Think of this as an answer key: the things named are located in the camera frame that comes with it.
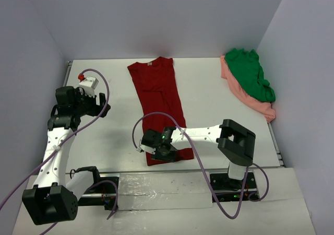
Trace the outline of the red t-shirt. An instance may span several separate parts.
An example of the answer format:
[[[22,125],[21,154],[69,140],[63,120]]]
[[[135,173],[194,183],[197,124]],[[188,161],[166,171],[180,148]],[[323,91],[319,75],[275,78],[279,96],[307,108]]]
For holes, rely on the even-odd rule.
[[[136,62],[127,67],[144,115],[151,112],[163,112],[173,117],[180,127],[186,127],[181,101],[178,95],[173,59],[158,57],[148,63]],[[145,132],[153,129],[162,132],[165,127],[176,126],[167,116],[155,114],[146,117],[142,121],[142,129]],[[191,148],[180,150],[176,153],[175,161],[192,160],[194,153]],[[152,154],[146,152],[148,166],[168,163],[152,158]]]

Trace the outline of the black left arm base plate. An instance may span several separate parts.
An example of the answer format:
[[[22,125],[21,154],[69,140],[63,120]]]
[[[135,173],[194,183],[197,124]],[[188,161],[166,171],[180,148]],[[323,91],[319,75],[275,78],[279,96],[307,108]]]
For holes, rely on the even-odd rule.
[[[78,201],[79,206],[102,206],[105,210],[112,210],[116,199],[116,189],[111,183],[101,183],[85,191]]]

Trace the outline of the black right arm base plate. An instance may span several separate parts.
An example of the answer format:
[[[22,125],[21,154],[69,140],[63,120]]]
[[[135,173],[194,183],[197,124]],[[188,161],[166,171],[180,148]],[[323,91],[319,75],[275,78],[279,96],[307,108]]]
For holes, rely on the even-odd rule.
[[[219,202],[238,202],[241,197],[242,180],[233,180],[227,173],[210,173],[210,184]],[[258,200],[257,184],[254,173],[248,172],[242,201]]]

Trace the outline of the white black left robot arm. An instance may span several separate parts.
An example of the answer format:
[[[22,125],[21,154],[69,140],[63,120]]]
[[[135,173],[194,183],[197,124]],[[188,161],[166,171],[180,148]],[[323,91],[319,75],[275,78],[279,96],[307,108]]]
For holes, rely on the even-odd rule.
[[[57,104],[47,122],[47,146],[38,166],[33,187],[24,190],[22,202],[35,225],[74,220],[78,201],[89,187],[100,181],[97,167],[82,167],[73,178],[65,181],[69,151],[76,135],[84,130],[81,117],[95,120],[107,115],[109,93],[88,94],[83,87],[60,87],[56,90]]]

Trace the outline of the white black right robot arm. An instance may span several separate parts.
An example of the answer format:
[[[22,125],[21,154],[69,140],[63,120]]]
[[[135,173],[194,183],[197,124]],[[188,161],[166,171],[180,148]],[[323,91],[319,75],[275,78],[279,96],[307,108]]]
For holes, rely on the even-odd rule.
[[[219,150],[229,161],[223,189],[236,191],[241,189],[246,169],[253,164],[255,139],[255,133],[234,120],[225,119],[222,124],[210,127],[170,126],[162,132],[149,129],[137,149],[163,162],[176,162],[182,150],[191,149],[190,142]]]

